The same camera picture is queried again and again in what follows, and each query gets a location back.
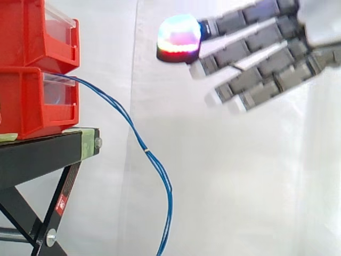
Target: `glowing dome light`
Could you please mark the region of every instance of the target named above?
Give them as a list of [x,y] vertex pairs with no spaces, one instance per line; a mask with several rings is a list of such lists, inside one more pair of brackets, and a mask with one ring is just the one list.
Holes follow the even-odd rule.
[[[193,16],[186,14],[168,18],[160,26],[157,43],[158,58],[167,62],[186,61],[188,59],[186,54],[199,54],[200,40],[200,24]],[[172,54],[173,57],[170,59],[167,53]]]

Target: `blue wire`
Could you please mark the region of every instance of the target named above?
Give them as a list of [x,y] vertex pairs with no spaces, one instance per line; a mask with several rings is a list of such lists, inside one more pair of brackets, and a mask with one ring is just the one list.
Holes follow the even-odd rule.
[[171,181],[168,177],[168,174],[166,172],[166,169],[161,164],[161,162],[156,158],[156,156],[151,151],[149,151],[149,149],[147,148],[147,146],[143,142],[141,136],[139,135],[138,131],[136,130],[135,125],[134,125],[132,119],[130,118],[128,112],[125,110],[125,108],[117,100],[115,100],[110,95],[107,95],[104,91],[102,91],[98,87],[94,86],[93,84],[91,84],[91,83],[89,83],[83,79],[76,78],[76,77],[70,77],[70,76],[66,76],[63,74],[55,74],[55,75],[60,76],[60,77],[64,77],[64,78],[68,78],[70,80],[77,81],[81,84],[84,84],[85,86],[90,88],[92,91],[94,91],[97,95],[99,95],[102,99],[104,99],[113,108],[115,108],[123,116],[123,118],[129,123],[130,127],[132,128],[132,130],[133,130],[133,132],[137,138],[138,143],[140,144],[141,148],[144,150],[144,152],[145,152],[147,158],[149,159],[149,161],[151,162],[151,164],[154,166],[154,168],[158,172],[163,184],[165,185],[166,192],[167,192],[167,199],[168,199],[167,219],[166,219],[166,223],[165,223],[165,227],[164,227],[164,232],[163,232],[163,235],[161,238],[161,242],[159,245],[159,249],[158,249],[158,252],[156,254],[157,256],[161,256],[165,250],[165,247],[166,247],[166,244],[168,241],[169,230],[170,230],[172,218],[173,218],[173,187],[172,187]]

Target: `bolt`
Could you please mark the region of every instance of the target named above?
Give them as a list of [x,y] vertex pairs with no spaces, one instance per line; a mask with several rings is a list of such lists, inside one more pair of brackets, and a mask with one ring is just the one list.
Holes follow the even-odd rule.
[[57,231],[55,229],[50,229],[46,235],[46,245],[52,247],[57,241]]
[[100,149],[103,146],[103,140],[101,138],[95,139],[95,148]]

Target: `black metal stand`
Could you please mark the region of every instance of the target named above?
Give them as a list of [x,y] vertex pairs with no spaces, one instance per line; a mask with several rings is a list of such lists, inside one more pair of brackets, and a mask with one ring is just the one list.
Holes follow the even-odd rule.
[[[92,145],[97,155],[99,130],[84,140],[76,131],[27,141],[0,143],[0,211],[16,229],[0,228],[0,241],[29,243],[32,256],[67,256],[56,241],[56,233],[76,180],[84,146]],[[41,221],[16,185],[38,178],[64,167],[44,221]]]

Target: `red storage bin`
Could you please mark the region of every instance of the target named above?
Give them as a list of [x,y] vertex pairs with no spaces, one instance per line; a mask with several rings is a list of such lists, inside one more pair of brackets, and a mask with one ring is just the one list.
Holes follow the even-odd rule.
[[66,74],[79,67],[79,26],[44,0],[0,0],[0,67]]
[[0,68],[0,134],[58,134],[79,121],[78,83],[39,68]]

